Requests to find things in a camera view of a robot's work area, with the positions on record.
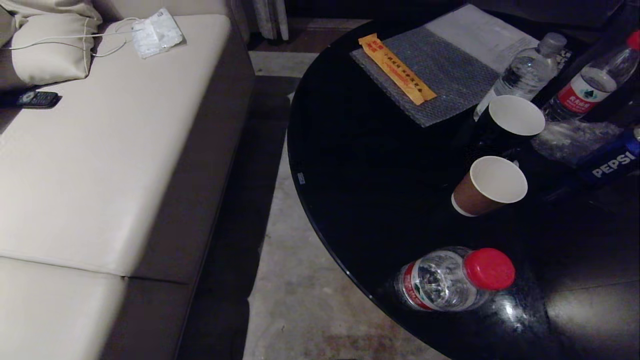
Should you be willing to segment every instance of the plastic water bottle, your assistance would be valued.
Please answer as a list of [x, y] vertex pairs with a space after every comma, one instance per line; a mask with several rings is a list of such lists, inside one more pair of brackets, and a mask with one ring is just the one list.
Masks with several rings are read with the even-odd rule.
[[527, 100], [533, 99], [557, 75], [556, 56], [564, 45], [564, 36], [548, 33], [537, 47], [524, 49], [516, 54], [509, 67], [476, 107], [474, 119], [477, 120], [489, 102], [498, 96], [515, 95]]
[[485, 248], [446, 247], [406, 265], [396, 275], [396, 295], [422, 311], [471, 310], [511, 286], [515, 268], [507, 255]]
[[553, 97], [542, 112], [547, 121], [577, 120], [619, 88], [634, 73], [640, 59], [640, 31], [627, 43], [587, 64]]

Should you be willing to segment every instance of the brown paper cup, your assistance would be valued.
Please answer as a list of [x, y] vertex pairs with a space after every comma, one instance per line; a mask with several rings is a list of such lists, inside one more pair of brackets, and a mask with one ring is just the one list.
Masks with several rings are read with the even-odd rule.
[[451, 204], [458, 213], [476, 217], [527, 195], [527, 178], [509, 160], [485, 156], [476, 160], [451, 194]]

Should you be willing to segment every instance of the orange chopsticks wrapper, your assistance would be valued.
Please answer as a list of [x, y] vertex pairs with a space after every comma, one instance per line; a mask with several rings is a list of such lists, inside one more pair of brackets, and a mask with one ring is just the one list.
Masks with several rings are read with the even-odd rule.
[[364, 48], [364, 52], [404, 91], [414, 104], [420, 105], [437, 96], [391, 50], [387, 49], [381, 40], [378, 40], [378, 34], [359, 38], [358, 42]]

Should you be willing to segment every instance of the white cord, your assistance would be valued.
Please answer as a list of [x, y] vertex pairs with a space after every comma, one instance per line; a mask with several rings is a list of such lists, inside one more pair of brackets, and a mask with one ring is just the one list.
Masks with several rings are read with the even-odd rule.
[[[67, 46], [71, 46], [71, 47], [76, 47], [76, 48], [78, 48], [80, 50], [84, 50], [82, 47], [79, 47], [79, 46], [76, 46], [76, 45], [67, 44], [67, 43], [64, 43], [64, 42], [48, 41], [48, 40], [61, 39], [61, 38], [98, 38], [98, 37], [107, 37], [107, 36], [110, 36], [110, 35], [121, 35], [122, 36], [122, 34], [129, 34], [129, 33], [135, 33], [137, 31], [140, 31], [140, 30], [132, 30], [132, 31], [123, 31], [123, 32], [119, 33], [118, 30], [120, 30], [122, 28], [122, 26], [124, 25], [123, 22], [128, 21], [128, 20], [140, 20], [140, 19], [137, 18], [137, 17], [128, 17], [126, 19], [122, 19], [122, 20], [120, 20], [120, 21], [115, 23], [115, 24], [118, 24], [118, 25], [116, 26], [116, 28], [113, 30], [112, 33], [108, 33], [108, 34], [72, 35], [72, 36], [66, 36], [66, 37], [46, 37], [46, 38], [41, 38], [40, 40], [37, 40], [37, 41], [35, 41], [35, 42], [33, 42], [33, 43], [29, 44], [29, 45], [18, 46], [18, 47], [3, 47], [2, 49], [5, 49], [5, 50], [22, 50], [22, 49], [26, 49], [28, 47], [41, 45], [41, 44], [60, 44], [60, 45], [67, 45]], [[108, 51], [107, 53], [102, 54], [102, 55], [98, 55], [98, 54], [92, 53], [92, 55], [94, 55], [97, 58], [103, 58], [105, 56], [109, 56], [109, 55], [115, 53], [116, 51], [122, 49], [122, 47], [124, 47], [124, 45], [127, 45], [127, 43], [128, 43], [127, 38], [124, 38], [124, 42], [120, 46]]]

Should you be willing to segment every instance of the curtain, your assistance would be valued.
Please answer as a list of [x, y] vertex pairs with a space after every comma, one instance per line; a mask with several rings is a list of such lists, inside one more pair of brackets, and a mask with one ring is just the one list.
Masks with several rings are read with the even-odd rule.
[[289, 24], [284, 0], [253, 0], [255, 17], [262, 36], [276, 40], [278, 33], [282, 40], [289, 39]]

